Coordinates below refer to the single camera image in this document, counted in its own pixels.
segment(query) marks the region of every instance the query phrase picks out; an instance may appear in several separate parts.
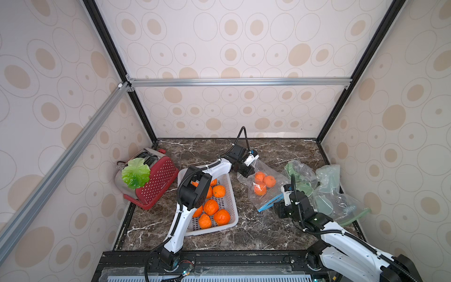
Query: wall panel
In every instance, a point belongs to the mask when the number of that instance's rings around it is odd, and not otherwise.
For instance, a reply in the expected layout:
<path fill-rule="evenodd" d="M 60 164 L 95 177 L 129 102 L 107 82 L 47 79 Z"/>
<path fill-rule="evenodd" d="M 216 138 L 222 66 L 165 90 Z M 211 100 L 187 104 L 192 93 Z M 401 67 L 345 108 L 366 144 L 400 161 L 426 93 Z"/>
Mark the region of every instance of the wall panel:
<path fill-rule="evenodd" d="M 450 4 L 408 3 L 323 141 L 369 242 L 433 282 L 451 275 Z"/>
<path fill-rule="evenodd" d="M 315 138 L 344 86 L 136 89 L 159 138 Z"/>
<path fill-rule="evenodd" d="M 76 0 L 0 8 L 2 228 L 119 79 Z"/>
<path fill-rule="evenodd" d="M 0 267 L 2 282 L 90 282 L 128 201 L 116 162 L 151 145 L 124 96 Z"/>
<path fill-rule="evenodd" d="M 350 76 L 391 0 L 97 3 L 143 79 Z"/>

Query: dark marble surface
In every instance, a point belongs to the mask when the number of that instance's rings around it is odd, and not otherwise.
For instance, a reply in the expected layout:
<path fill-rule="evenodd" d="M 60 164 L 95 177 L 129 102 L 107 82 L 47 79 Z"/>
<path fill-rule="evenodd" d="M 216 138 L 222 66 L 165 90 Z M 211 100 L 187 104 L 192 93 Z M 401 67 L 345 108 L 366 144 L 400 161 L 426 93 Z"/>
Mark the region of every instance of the dark marble surface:
<path fill-rule="evenodd" d="M 231 139 L 166 139 L 165 149 L 179 169 L 211 163 L 231 146 Z M 250 139 L 260 159 L 281 172 L 289 160 L 300 160 L 312 169 L 325 165 L 314 141 L 300 139 Z M 247 187 L 230 173 L 239 221 L 235 227 L 184 239 L 184 250 L 299 250 L 316 238 L 279 219 L 272 208 L 261 213 L 248 200 Z M 161 243 L 172 223 L 176 207 L 176 181 L 150 210 L 136 207 L 122 250 L 150 250 Z"/>

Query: artificial lettuce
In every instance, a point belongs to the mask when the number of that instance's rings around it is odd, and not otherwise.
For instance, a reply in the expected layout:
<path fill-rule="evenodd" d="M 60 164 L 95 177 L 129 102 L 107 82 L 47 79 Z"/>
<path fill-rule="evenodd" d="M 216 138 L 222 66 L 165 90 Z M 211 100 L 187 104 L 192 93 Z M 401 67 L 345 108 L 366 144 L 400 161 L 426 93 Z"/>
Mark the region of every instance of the artificial lettuce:
<path fill-rule="evenodd" d="M 142 157 L 137 157 L 128 162 L 122 170 L 122 180 L 130 189 L 143 187 L 149 181 L 150 168 L 144 164 Z"/>

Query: tangerine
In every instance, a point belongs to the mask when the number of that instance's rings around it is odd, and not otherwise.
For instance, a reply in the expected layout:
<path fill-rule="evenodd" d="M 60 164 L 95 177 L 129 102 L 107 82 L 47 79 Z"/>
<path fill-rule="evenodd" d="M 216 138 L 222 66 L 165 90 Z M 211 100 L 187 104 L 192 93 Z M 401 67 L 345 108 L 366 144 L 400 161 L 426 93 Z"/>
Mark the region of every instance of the tangerine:
<path fill-rule="evenodd" d="M 263 182 L 263 179 L 265 179 L 265 174 L 263 173 L 263 172 L 261 172 L 261 171 L 259 171 L 259 172 L 257 172 L 256 174 L 255 174 L 255 182 Z"/>
<path fill-rule="evenodd" d="M 210 199 L 203 205 L 203 210 L 206 214 L 213 215 L 219 210 L 219 205 L 215 200 Z"/>
<path fill-rule="evenodd" d="M 213 187 L 213 196 L 216 198 L 222 198 L 226 195 L 226 188 L 222 185 L 216 185 Z"/>
<path fill-rule="evenodd" d="M 210 219 L 210 217 L 206 214 L 201 215 L 199 219 L 199 227 L 202 229 L 207 229 L 210 228 L 211 226 L 212 220 Z"/>
<path fill-rule="evenodd" d="M 199 217 L 199 216 L 202 214 L 202 212 L 203 212 L 203 206 L 200 206 L 200 208 L 198 208 L 198 209 L 194 212 L 193 218 L 194 218 L 194 217 Z"/>
<path fill-rule="evenodd" d="M 264 194 L 266 194 L 265 182 L 256 182 L 254 184 L 254 193 L 258 196 L 263 196 Z"/>
<path fill-rule="evenodd" d="M 207 199 L 210 199 L 212 196 L 213 196 L 213 190 L 212 190 L 212 187 L 210 186 L 208 188 Z"/>
<path fill-rule="evenodd" d="M 220 209 L 217 213 L 215 213 L 213 219 L 219 226 L 225 225 L 230 222 L 230 214 L 225 209 Z"/>
<path fill-rule="evenodd" d="M 265 182 L 266 187 L 268 188 L 272 188 L 276 185 L 276 179 L 272 175 L 266 176 L 263 182 Z"/>

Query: ziplock bag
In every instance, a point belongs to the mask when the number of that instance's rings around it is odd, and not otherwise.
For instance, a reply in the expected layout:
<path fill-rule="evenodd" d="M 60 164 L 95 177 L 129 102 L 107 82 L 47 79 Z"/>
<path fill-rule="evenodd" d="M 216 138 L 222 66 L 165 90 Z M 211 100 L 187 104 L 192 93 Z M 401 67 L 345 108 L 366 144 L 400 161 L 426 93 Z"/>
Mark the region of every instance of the ziplock bag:
<path fill-rule="evenodd" d="M 340 194 L 340 165 L 326 165 L 316 170 L 320 185 L 313 190 L 313 207 L 330 216 L 341 226 L 348 225 L 370 212 L 353 197 Z"/>
<path fill-rule="evenodd" d="M 283 199 L 281 187 L 290 183 L 290 180 L 260 159 L 253 161 L 250 165 L 255 169 L 255 173 L 248 178 L 237 173 L 237 179 L 248 187 L 249 200 L 261 212 Z"/>
<path fill-rule="evenodd" d="M 313 189 L 318 185 L 316 174 L 308 165 L 301 163 L 298 160 L 289 161 L 282 171 L 282 175 L 288 179 L 291 178 L 292 174 L 295 175 L 296 190 L 304 191 L 309 197 L 312 194 Z"/>

